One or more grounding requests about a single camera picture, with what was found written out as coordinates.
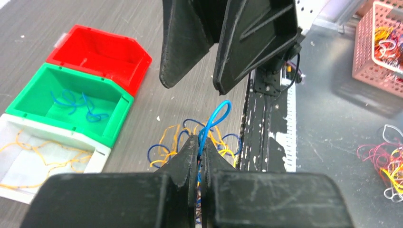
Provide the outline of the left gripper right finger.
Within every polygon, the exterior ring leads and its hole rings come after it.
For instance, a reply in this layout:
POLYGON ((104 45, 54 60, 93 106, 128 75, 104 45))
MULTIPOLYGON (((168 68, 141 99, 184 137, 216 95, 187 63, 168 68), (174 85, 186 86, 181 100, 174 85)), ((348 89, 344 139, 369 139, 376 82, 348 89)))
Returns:
POLYGON ((201 155, 204 228, 352 228, 336 183, 324 174, 238 171, 210 139, 201 155))

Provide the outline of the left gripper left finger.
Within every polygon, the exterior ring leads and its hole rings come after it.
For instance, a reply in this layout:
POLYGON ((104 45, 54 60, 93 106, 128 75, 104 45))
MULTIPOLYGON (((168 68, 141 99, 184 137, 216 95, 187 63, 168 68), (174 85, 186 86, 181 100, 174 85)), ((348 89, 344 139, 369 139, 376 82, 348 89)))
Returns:
POLYGON ((192 228, 198 139, 154 172, 57 174, 39 189, 23 228, 192 228))

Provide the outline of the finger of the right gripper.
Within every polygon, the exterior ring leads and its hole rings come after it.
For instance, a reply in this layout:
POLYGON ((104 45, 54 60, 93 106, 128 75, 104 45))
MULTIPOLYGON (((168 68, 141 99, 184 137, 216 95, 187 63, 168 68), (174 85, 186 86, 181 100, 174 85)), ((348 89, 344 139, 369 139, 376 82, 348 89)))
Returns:
POLYGON ((174 87, 220 40, 225 0, 164 0, 159 79, 174 87))
POLYGON ((295 1, 228 1, 213 75, 215 89, 227 94, 253 69, 287 54, 298 37, 295 1))

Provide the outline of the red plastic bin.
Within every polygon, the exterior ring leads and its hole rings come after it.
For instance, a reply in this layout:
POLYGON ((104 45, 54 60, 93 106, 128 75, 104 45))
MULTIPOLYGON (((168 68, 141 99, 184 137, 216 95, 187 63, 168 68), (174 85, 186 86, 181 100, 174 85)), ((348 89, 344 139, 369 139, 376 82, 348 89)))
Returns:
POLYGON ((152 60, 133 38, 75 24, 46 62, 108 78, 135 96, 152 60))

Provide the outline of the pink perforated basket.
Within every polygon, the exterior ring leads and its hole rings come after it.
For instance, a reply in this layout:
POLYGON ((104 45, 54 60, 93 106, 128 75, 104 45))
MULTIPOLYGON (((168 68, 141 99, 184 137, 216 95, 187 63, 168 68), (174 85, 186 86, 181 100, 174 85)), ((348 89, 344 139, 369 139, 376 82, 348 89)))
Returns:
POLYGON ((375 0, 355 33, 352 77, 403 96, 403 2, 375 0))

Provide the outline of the white plastic bin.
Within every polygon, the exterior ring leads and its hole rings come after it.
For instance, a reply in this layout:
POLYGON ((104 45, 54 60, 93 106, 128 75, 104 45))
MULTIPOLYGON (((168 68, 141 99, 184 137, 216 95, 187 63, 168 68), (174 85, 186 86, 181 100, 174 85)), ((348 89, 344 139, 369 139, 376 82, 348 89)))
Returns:
POLYGON ((81 134, 25 118, 0 117, 0 195, 30 204, 61 173, 99 173, 111 148, 81 134))

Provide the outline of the green plastic bin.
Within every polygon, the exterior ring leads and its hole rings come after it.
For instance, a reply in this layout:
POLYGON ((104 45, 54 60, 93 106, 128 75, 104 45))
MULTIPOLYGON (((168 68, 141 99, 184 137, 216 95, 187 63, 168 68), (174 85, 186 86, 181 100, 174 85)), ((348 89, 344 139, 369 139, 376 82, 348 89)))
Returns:
POLYGON ((81 133, 112 148, 133 102, 110 79, 44 63, 5 112, 81 133))

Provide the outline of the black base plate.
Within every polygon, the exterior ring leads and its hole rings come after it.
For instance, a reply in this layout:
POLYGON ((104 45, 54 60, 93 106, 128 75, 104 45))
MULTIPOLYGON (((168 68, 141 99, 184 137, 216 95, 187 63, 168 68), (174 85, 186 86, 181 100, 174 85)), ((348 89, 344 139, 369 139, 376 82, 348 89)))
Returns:
POLYGON ((296 86, 291 84, 291 78, 287 66, 274 75, 261 68, 249 74, 238 170, 296 171, 296 86))

